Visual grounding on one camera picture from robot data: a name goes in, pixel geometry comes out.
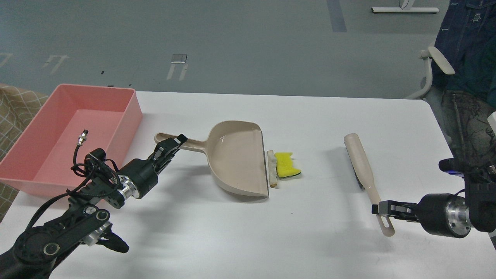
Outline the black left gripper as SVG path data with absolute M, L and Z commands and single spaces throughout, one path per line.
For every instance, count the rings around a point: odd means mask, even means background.
M 121 183 L 119 192 L 124 199 L 140 199 L 149 193 L 157 185 L 159 174 L 170 164 L 188 138 L 184 134 L 156 134 L 154 140 L 156 146 L 153 157 L 145 160 L 133 159 L 117 172 Z

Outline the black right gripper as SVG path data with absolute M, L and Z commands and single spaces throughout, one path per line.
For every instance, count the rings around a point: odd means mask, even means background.
M 465 229 L 453 229 L 448 221 L 450 202 L 458 196 L 453 194 L 427 194 L 419 203 L 380 201 L 373 204 L 371 213 L 381 217 L 420 223 L 427 233 L 445 237 L 465 237 Z

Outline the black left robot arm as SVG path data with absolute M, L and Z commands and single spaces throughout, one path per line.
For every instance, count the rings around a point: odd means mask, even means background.
M 170 136 L 158 141 L 147 159 L 133 159 L 117 168 L 115 162 L 108 165 L 101 148 L 77 162 L 87 135 L 85 129 L 78 138 L 71 168 L 84 181 L 51 198 L 35 212 L 11 249 L 1 255 L 2 279 L 47 279 L 80 245 L 102 245 L 115 252 L 128 252 L 126 242 L 112 231 L 110 212 L 97 204 L 106 201 L 120 209 L 128 198 L 143 198 L 188 140 L 182 134 Z

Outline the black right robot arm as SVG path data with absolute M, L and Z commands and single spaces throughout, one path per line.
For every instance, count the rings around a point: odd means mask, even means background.
M 472 229 L 493 233 L 496 226 L 495 163 L 471 166 L 456 158 L 439 161 L 439 169 L 464 180 L 455 194 L 427 194 L 418 203 L 380 201 L 372 205 L 378 217 L 419 223 L 427 233 L 464 238 Z

